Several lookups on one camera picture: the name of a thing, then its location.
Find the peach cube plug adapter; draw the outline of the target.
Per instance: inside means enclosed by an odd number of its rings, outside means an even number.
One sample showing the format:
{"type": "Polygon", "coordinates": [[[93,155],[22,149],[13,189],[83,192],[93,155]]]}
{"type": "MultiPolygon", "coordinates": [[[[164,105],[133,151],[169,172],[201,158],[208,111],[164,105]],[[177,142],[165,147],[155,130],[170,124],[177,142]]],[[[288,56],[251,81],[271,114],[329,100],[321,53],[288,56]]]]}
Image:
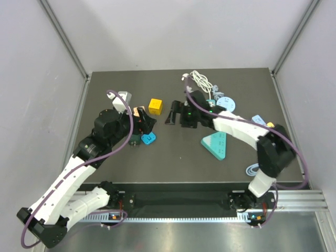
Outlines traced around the peach cube plug adapter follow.
{"type": "Polygon", "coordinates": [[[138,107],[134,107],[134,108],[133,108],[133,115],[134,115],[135,117],[139,117],[138,107]]]}

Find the blue cube plug adapter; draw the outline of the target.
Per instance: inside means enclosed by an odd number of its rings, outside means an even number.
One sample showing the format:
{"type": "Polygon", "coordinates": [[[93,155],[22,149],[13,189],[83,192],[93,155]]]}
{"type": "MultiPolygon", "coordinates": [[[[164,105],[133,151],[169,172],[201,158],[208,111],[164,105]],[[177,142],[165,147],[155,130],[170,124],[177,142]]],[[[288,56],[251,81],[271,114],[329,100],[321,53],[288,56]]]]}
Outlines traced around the blue cube plug adapter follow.
{"type": "Polygon", "coordinates": [[[143,134],[141,136],[141,140],[144,144],[150,145],[156,140],[156,135],[153,132],[150,132],[149,134],[143,134]]]}

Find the dark green plug adapter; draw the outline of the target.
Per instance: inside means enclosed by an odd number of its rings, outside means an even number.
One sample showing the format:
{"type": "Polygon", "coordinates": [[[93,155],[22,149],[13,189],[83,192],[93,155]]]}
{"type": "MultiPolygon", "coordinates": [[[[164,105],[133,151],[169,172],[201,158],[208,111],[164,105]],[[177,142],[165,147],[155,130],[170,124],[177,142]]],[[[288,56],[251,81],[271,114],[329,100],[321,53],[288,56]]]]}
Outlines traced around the dark green plug adapter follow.
{"type": "Polygon", "coordinates": [[[142,140],[141,140],[141,135],[140,134],[132,134],[128,144],[130,146],[139,146],[141,144],[142,140]]]}

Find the yellow cube plug adapter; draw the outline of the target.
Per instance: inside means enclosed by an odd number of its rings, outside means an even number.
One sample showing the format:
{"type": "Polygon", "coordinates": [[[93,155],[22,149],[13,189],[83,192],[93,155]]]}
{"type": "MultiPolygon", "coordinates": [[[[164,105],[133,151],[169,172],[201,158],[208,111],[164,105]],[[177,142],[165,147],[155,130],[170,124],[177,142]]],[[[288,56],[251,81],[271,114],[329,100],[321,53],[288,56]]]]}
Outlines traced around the yellow cube plug adapter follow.
{"type": "Polygon", "coordinates": [[[150,100],[148,109],[150,114],[160,115],[163,109],[163,101],[160,99],[152,98],[150,100]]]}

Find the teal rectangular power strip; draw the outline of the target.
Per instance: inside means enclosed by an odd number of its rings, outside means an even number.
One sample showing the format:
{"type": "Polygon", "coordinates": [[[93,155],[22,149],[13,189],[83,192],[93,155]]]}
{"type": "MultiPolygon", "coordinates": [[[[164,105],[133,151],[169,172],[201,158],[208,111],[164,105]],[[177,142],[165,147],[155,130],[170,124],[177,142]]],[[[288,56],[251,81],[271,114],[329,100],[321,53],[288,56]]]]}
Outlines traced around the teal rectangular power strip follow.
{"type": "Polygon", "coordinates": [[[209,104],[209,106],[210,106],[211,108],[213,108],[213,107],[216,106],[216,101],[213,100],[213,99],[208,99],[208,100],[207,100],[207,103],[209,104]]]}

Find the round light blue socket base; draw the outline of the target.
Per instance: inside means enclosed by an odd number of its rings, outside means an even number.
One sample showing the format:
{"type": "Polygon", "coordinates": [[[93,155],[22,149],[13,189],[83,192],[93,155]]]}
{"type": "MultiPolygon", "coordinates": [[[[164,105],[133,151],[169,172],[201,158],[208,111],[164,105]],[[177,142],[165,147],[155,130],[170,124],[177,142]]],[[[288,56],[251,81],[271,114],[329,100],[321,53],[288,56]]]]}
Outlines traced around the round light blue socket base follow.
{"type": "Polygon", "coordinates": [[[220,97],[216,101],[216,105],[225,108],[227,111],[233,113],[236,108],[235,101],[227,96],[220,97]]]}

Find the teal triangular power strip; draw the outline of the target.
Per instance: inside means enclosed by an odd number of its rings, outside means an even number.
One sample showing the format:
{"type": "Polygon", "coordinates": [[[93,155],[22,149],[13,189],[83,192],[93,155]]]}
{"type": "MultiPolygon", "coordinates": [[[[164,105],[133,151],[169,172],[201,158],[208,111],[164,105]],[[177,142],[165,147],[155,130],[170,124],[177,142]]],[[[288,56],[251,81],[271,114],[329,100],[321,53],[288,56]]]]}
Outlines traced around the teal triangular power strip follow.
{"type": "Polygon", "coordinates": [[[222,161],[226,157],[226,136],[226,133],[218,131],[202,138],[201,145],[222,161]]]}

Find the orange plug adapter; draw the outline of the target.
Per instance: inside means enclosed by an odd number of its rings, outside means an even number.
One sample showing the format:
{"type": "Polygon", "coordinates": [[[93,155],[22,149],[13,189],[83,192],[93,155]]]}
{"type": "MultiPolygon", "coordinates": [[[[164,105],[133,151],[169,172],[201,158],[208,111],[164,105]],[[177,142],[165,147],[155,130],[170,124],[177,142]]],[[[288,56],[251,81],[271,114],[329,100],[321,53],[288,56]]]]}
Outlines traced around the orange plug adapter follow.
{"type": "Polygon", "coordinates": [[[269,128],[274,128],[275,125],[274,125],[272,122],[268,122],[268,123],[267,123],[267,127],[269,127],[269,128]]]}

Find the light blue power strip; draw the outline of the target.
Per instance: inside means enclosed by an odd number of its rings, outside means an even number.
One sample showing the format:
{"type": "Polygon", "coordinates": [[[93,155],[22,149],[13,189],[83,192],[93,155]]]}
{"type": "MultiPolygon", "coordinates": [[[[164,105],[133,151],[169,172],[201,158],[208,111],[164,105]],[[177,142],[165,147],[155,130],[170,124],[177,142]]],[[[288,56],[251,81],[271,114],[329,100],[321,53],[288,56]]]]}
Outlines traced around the light blue power strip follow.
{"type": "Polygon", "coordinates": [[[262,117],[260,115],[255,115],[251,118],[251,120],[254,122],[254,123],[258,123],[260,125],[264,125],[266,126],[266,122],[262,119],[262,117]]]}

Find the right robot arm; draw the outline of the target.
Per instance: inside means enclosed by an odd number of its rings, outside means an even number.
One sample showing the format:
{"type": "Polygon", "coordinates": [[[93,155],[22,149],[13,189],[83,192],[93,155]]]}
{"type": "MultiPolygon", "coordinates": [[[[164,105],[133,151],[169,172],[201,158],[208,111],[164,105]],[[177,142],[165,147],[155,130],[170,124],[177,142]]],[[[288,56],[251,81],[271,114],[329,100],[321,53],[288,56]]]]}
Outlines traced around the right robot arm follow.
{"type": "Polygon", "coordinates": [[[166,124],[174,125],[176,114],[180,114],[183,128],[197,128],[198,124],[223,132],[250,145],[257,152],[259,169],[247,190],[237,202],[238,208],[256,208],[264,202],[264,195],[282,170],[296,158],[289,143],[285,128],[279,124],[274,128],[246,121],[225,107],[211,106],[200,91],[186,95],[184,102],[174,100],[166,124]]]}

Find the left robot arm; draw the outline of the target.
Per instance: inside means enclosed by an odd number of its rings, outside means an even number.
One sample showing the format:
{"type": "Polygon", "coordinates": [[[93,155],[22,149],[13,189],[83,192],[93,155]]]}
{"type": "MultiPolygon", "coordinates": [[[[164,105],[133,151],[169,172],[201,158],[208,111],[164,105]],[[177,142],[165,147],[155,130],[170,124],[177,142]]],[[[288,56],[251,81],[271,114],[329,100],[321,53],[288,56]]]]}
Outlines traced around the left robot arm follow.
{"type": "Polygon", "coordinates": [[[117,151],[113,147],[133,135],[149,134],[156,120],[138,107],[138,116],[130,110],[107,109],[99,113],[91,133],[79,142],[66,167],[42,197],[30,207],[21,208],[18,219],[47,248],[61,243],[68,231],[80,220],[100,208],[118,211],[118,219],[126,215],[121,209],[120,191],[103,181],[87,195],[74,202],[70,199],[82,183],[117,151]]]}

